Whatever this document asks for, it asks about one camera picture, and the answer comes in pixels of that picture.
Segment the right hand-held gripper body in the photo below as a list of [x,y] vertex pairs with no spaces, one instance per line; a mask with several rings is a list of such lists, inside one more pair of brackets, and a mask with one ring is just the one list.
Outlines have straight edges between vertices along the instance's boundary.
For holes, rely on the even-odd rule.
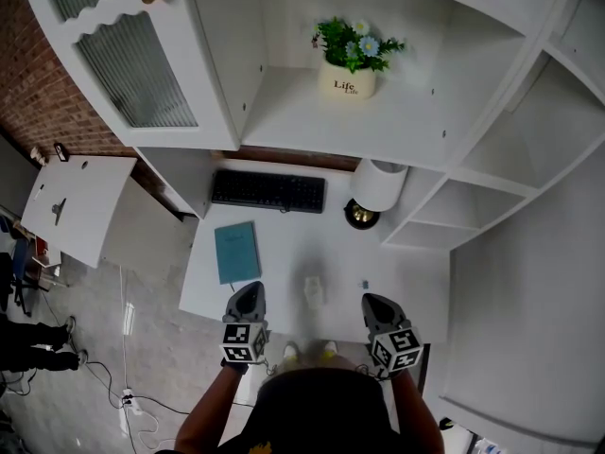
[[370,354],[388,374],[399,373],[418,364],[424,344],[415,327],[376,335]]

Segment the white shelf cabinet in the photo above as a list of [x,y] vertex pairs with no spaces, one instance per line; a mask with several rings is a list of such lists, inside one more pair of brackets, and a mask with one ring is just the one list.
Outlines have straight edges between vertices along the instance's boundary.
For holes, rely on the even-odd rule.
[[[195,0],[239,145],[409,168],[377,232],[451,250],[605,144],[605,0]],[[389,55],[368,99],[318,86],[315,24],[364,21]],[[205,148],[133,147],[191,211]]]

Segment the person's left forearm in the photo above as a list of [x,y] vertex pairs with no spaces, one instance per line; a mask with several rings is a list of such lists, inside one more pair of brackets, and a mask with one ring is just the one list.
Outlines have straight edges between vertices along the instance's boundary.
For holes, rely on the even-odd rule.
[[181,454],[215,454],[227,425],[242,372],[227,363],[185,418],[174,449]]

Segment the person's right forearm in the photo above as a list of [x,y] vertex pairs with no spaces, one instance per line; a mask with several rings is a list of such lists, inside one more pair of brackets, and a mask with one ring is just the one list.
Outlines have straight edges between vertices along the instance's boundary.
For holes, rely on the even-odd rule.
[[400,435],[409,454],[445,454],[439,425],[408,370],[391,382]]

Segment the white desk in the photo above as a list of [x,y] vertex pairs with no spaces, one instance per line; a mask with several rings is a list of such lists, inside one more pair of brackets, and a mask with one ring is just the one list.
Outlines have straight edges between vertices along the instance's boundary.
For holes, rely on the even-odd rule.
[[[321,214],[213,204],[199,222],[181,291],[180,308],[223,317],[233,287],[220,285],[215,229],[252,221],[267,298],[266,319],[275,333],[366,342],[361,299],[365,292],[399,304],[422,341],[444,342],[448,333],[450,256],[447,252],[387,246],[374,229],[358,231],[344,217],[348,172],[254,161],[222,160],[219,167],[320,177],[326,181]],[[307,276],[318,276],[325,294],[319,310],[304,297]],[[360,283],[369,282],[364,290]]]

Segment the teal notebook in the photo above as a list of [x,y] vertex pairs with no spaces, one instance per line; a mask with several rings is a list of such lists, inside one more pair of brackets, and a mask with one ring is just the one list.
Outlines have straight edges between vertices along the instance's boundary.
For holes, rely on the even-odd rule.
[[261,277],[252,221],[215,229],[216,263],[220,285]]

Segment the person's black shirt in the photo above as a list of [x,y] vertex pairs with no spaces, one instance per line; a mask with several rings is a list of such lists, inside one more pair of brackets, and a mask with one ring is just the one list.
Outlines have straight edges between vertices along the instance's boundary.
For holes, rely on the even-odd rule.
[[214,454],[416,454],[416,448],[391,427],[377,381],[318,368],[264,384],[242,431]]

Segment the black keyboard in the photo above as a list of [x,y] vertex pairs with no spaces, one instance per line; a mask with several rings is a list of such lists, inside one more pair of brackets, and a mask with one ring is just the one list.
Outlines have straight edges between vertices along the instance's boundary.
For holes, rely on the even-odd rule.
[[325,192],[323,178],[220,169],[213,180],[211,202],[321,214]]

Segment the white power strip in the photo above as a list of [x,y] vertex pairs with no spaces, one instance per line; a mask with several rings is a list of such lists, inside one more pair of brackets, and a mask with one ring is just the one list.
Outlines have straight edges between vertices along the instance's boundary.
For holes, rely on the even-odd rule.
[[135,395],[133,394],[131,389],[126,388],[123,390],[121,403],[127,412],[131,412],[136,416],[140,416],[143,414],[143,411],[140,408],[138,400],[135,397]]

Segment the white shade table lamp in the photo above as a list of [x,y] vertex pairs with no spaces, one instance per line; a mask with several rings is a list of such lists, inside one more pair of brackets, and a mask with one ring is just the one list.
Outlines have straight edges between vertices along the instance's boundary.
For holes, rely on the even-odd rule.
[[382,213],[399,200],[408,166],[364,158],[350,183],[351,199],[344,208],[347,222],[357,230],[374,227]]

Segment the plain white table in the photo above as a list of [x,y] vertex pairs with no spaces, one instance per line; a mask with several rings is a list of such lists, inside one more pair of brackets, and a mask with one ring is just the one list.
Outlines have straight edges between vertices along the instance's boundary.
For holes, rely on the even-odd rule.
[[[81,263],[96,268],[134,158],[73,155],[42,167],[31,189],[21,224],[30,233]],[[33,200],[44,184],[41,195]],[[59,225],[53,204],[66,198]]]

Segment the red and white box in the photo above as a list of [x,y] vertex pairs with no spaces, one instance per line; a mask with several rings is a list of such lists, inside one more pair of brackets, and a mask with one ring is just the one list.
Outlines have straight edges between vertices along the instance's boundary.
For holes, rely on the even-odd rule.
[[58,248],[49,245],[40,237],[36,236],[35,254],[33,259],[42,268],[54,268],[61,265],[61,251]]

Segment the blue chair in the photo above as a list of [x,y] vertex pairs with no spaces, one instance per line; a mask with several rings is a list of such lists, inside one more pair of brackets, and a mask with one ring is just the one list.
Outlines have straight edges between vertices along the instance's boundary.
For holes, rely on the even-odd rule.
[[40,285],[40,278],[32,279],[27,275],[27,265],[33,260],[32,253],[35,252],[35,245],[26,238],[16,240],[12,256],[12,279],[14,303],[19,306],[23,313],[30,318],[31,312],[26,309],[24,291],[26,289],[41,290],[47,292],[47,289]]

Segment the potted plant in cream pot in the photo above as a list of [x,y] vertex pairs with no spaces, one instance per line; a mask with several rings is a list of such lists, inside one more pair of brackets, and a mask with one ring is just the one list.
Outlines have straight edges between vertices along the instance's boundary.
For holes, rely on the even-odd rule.
[[406,51],[406,42],[371,33],[364,21],[333,17],[315,24],[311,44],[322,51],[319,89],[328,96],[368,99],[377,75],[389,69],[389,55]]

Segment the white ribbed glass cabinet door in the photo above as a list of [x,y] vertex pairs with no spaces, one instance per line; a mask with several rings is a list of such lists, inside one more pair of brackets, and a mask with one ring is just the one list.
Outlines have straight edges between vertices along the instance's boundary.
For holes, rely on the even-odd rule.
[[122,143],[238,147],[195,0],[28,3],[66,72]]

